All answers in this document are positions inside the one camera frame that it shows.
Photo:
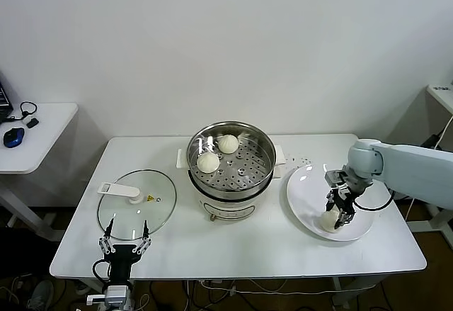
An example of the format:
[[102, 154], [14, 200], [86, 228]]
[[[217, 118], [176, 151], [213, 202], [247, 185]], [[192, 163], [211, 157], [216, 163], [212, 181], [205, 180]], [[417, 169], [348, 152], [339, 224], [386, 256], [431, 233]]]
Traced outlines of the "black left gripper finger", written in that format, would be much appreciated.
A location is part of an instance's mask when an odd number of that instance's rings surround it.
[[109, 225], [105, 229], [105, 232], [104, 232], [103, 236], [100, 237], [99, 240], [98, 240], [99, 247], [101, 248], [101, 251], [102, 251], [103, 254], [112, 254], [112, 253], [115, 252], [115, 249], [113, 248], [113, 245], [112, 245], [112, 243], [110, 241], [110, 236], [111, 236], [111, 231], [112, 231], [112, 228], [113, 228], [113, 223], [114, 223], [114, 219], [112, 218], [110, 220]]
[[147, 226], [147, 221], [144, 221], [144, 228], [142, 233], [142, 242], [139, 243], [135, 248], [134, 252], [136, 254], [143, 254], [151, 246], [151, 238], [149, 236], [149, 228]]

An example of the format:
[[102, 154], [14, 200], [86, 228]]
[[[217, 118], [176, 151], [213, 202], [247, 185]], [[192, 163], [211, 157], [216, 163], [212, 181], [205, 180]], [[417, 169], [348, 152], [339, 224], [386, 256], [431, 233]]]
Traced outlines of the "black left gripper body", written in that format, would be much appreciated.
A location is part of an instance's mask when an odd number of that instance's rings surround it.
[[105, 255], [105, 260], [110, 264], [110, 280], [129, 280], [132, 265], [137, 263], [141, 257], [141, 251], [136, 250], [133, 244], [115, 244], [114, 252]]

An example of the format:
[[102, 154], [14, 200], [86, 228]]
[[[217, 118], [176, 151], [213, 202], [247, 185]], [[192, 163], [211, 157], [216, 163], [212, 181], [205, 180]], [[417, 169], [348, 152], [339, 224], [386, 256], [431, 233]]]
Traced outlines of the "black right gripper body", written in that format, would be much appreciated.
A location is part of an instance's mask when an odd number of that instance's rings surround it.
[[344, 213], [354, 213], [355, 209], [353, 207], [353, 203], [357, 195], [350, 191], [348, 188], [346, 189], [339, 189], [339, 188], [332, 188], [331, 189], [331, 208], [336, 207], [339, 211], [343, 211]]

